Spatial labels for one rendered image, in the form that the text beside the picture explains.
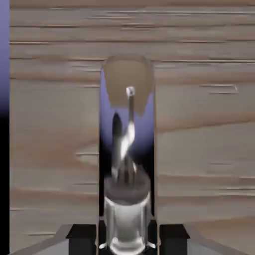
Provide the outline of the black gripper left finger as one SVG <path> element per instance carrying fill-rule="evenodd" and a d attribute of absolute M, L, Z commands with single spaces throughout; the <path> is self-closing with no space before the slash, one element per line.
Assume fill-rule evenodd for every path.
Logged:
<path fill-rule="evenodd" d="M 96 255 L 96 225 L 63 225 L 56 234 L 10 255 Z"/>

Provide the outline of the light wood cabinet door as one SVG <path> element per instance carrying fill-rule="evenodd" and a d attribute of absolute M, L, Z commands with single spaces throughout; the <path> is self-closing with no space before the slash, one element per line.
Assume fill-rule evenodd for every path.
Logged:
<path fill-rule="evenodd" d="M 255 255 L 255 0 L 10 0 L 10 250 L 98 214 L 102 63 L 156 79 L 157 217 Z"/>

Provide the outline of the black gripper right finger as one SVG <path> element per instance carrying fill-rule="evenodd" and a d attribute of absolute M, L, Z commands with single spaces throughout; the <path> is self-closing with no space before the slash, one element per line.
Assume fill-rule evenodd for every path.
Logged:
<path fill-rule="evenodd" d="M 205 238 L 194 225 L 160 225 L 159 238 L 159 255 L 244 255 L 241 251 Z"/>

